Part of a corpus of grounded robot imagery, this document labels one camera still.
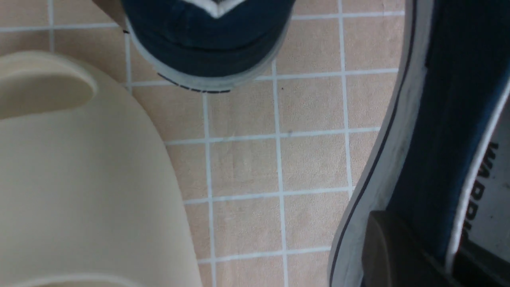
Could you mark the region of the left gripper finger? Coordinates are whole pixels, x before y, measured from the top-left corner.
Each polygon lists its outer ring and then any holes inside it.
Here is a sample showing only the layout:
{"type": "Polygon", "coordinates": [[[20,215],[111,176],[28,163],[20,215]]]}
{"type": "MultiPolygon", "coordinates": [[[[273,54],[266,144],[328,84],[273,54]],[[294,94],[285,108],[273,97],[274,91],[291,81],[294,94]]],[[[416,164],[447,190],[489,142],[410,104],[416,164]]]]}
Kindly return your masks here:
{"type": "Polygon", "coordinates": [[[362,250],[365,287],[461,287],[428,256],[406,224],[388,211],[371,211],[362,250]]]}

